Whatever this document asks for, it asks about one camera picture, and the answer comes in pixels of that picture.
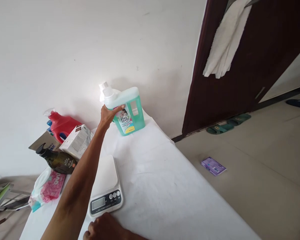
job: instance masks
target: green bottle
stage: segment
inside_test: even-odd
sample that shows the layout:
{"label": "green bottle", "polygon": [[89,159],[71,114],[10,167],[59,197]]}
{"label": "green bottle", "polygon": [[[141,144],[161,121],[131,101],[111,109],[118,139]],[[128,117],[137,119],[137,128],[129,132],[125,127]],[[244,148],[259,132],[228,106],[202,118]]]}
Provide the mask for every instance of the green bottle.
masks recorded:
{"label": "green bottle", "polygon": [[48,165],[56,172],[61,174],[72,174],[77,165],[77,161],[65,152],[55,152],[50,149],[44,149],[42,144],[36,150],[36,154],[43,157]]}

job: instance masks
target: red detergent bottle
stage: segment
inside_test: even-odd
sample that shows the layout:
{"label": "red detergent bottle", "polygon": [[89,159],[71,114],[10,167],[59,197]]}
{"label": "red detergent bottle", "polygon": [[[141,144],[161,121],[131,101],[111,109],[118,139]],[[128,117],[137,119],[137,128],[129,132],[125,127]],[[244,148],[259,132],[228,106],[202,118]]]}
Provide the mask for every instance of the red detergent bottle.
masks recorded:
{"label": "red detergent bottle", "polygon": [[75,128],[75,126],[81,125],[79,121],[73,119],[70,116],[60,115],[54,110],[54,108],[49,108],[43,113],[43,115],[51,120],[51,131],[53,132],[54,137],[61,144],[63,143],[62,138],[60,138],[61,133],[68,137],[71,131]]}

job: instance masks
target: door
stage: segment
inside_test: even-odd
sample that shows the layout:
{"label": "door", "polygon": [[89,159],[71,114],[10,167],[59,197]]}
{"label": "door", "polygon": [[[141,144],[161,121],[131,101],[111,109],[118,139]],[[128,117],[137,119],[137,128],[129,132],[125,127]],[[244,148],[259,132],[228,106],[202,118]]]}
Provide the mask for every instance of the door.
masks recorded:
{"label": "door", "polygon": [[202,75],[228,0],[208,0],[182,129],[183,136],[260,101],[300,53],[300,0],[260,0],[252,5],[231,69],[216,79]]}

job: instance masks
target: white wall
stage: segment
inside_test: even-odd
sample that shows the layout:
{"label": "white wall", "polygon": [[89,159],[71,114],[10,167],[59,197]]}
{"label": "white wall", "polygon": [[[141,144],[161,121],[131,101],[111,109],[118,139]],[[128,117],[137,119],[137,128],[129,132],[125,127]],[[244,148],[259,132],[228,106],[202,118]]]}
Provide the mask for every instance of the white wall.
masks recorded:
{"label": "white wall", "polygon": [[300,54],[264,95],[260,102],[279,96],[300,87]]}
{"label": "white wall", "polygon": [[145,111],[181,134],[205,0],[0,0],[0,177],[39,174],[28,149],[55,107],[95,128],[98,82],[137,86]]}

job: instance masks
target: cardboard box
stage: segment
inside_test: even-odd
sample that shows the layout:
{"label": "cardboard box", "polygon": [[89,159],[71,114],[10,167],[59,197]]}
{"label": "cardboard box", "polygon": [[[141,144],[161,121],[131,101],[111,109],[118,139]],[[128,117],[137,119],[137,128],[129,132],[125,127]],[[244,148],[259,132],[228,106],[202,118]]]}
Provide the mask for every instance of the cardboard box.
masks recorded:
{"label": "cardboard box", "polygon": [[48,131],[45,131],[31,146],[29,149],[36,151],[38,147],[44,144],[44,148],[48,148],[52,151],[57,151],[60,143],[52,136]]}
{"label": "cardboard box", "polygon": [[79,160],[89,146],[94,134],[86,125],[77,125],[59,147],[60,150]]}

